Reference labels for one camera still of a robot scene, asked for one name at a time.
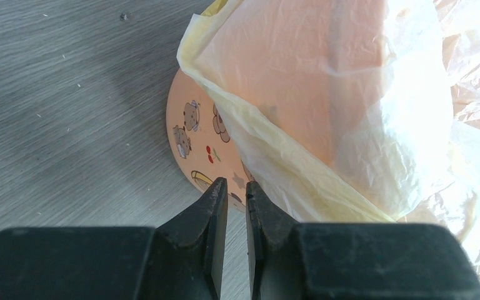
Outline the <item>orange plastic trash bin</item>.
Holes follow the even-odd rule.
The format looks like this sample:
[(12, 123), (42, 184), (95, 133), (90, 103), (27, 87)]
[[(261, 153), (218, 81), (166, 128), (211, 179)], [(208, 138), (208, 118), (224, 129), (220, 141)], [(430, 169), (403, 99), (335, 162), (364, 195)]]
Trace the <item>orange plastic trash bin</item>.
[(206, 92), (178, 70), (166, 103), (166, 128), (175, 160), (183, 174), (204, 192), (216, 178), (227, 180), (230, 207), (246, 207), (246, 184), (254, 178)]

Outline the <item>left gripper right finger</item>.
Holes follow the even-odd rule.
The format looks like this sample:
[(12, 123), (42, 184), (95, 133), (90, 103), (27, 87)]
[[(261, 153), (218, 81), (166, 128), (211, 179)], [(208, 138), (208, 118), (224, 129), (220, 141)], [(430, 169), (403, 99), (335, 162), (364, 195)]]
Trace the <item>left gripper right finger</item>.
[(253, 299), (480, 299), (466, 253), (433, 224), (299, 222), (246, 186)]

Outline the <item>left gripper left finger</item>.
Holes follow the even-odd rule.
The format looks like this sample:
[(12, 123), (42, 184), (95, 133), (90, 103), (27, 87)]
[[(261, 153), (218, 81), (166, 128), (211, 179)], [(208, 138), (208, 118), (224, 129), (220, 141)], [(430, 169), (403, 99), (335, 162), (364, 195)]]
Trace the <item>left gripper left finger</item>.
[(219, 299), (228, 215), (219, 177), (159, 227), (0, 231), (0, 299)]

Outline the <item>pale yellow trash bag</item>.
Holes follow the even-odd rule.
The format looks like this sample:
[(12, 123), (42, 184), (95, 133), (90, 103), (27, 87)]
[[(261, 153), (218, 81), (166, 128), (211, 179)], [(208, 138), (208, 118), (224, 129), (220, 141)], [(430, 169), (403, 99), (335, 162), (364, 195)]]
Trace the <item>pale yellow trash bag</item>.
[(292, 216), (442, 225), (480, 279), (480, 1), (215, 1), (177, 61)]

